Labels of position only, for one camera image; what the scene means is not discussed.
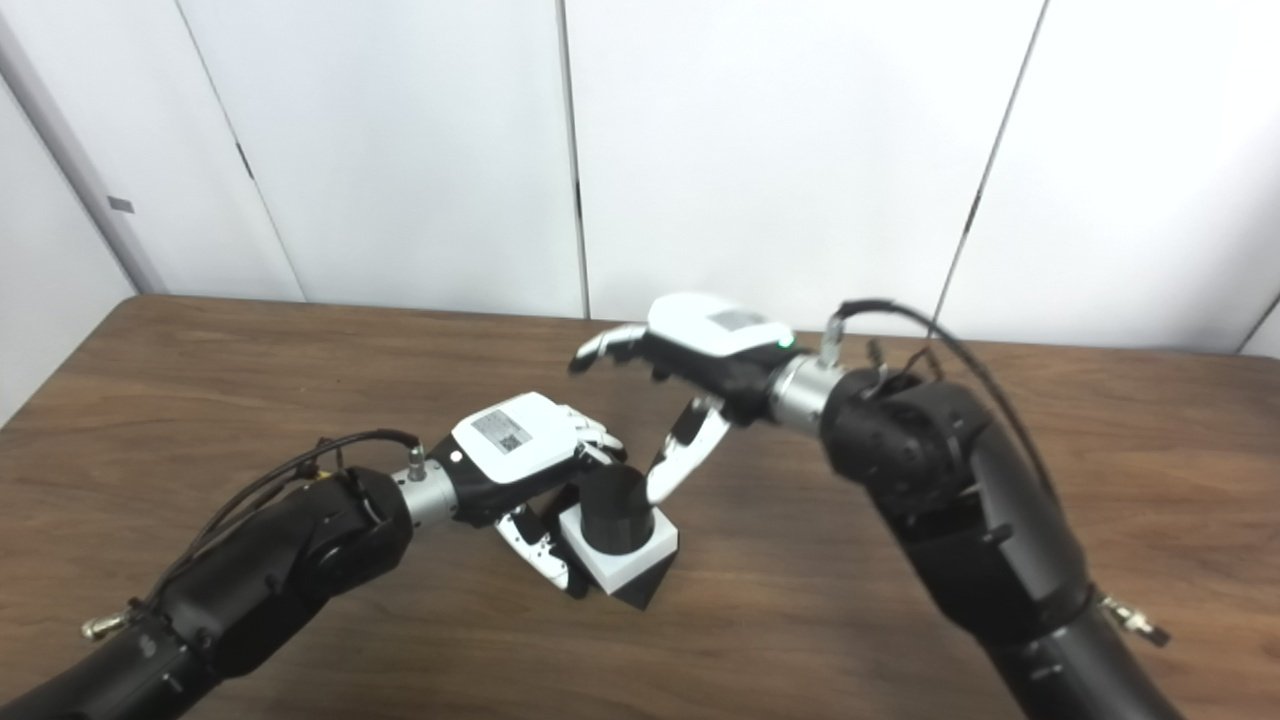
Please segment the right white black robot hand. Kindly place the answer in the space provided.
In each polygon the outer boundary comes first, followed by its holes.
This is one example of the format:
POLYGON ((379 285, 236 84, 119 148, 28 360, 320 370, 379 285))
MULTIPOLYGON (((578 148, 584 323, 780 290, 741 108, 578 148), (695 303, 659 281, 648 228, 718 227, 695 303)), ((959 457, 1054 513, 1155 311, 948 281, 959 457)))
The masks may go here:
POLYGON ((800 354, 791 328, 709 293, 668 293, 643 323, 603 331, 570 359, 581 375, 603 359, 643 361, 657 382, 677 378, 700 391, 682 410, 645 475, 659 506, 716 451, 735 427, 771 415, 771 388, 800 354))

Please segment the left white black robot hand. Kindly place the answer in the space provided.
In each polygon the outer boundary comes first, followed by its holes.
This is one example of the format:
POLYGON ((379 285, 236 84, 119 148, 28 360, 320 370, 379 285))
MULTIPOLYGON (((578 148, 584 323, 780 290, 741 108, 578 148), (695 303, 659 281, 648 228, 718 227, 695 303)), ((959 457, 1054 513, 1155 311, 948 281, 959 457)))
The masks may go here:
POLYGON ((494 527, 507 544, 558 591, 573 598, 588 583, 573 568, 532 500, 627 457, 602 423, 527 392, 460 420, 428 452, 451 483, 451 519, 494 527))

